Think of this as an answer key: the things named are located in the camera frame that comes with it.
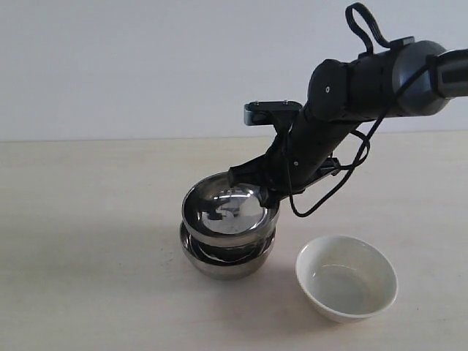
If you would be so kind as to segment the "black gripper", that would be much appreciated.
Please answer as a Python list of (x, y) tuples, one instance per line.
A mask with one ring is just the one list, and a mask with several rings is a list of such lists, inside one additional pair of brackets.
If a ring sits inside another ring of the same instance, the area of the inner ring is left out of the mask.
[(260, 155), (227, 171), (230, 186), (259, 186), (259, 204), (273, 208), (292, 193), (300, 194), (307, 187), (338, 173), (338, 161), (330, 158), (338, 138), (301, 138), (293, 142), (289, 135), (278, 135), (265, 155)]

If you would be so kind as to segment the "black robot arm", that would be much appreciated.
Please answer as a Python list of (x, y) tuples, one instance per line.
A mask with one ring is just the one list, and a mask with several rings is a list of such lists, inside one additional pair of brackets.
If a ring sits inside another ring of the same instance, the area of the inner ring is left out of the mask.
[(466, 95), (467, 52), (432, 41), (398, 42), (350, 63), (327, 59), (313, 71), (305, 103), (245, 105), (245, 123), (271, 125), (276, 137), (263, 155), (231, 167), (228, 182), (258, 186), (261, 205), (271, 207), (325, 176), (353, 170), (332, 153), (361, 124), (432, 116)]

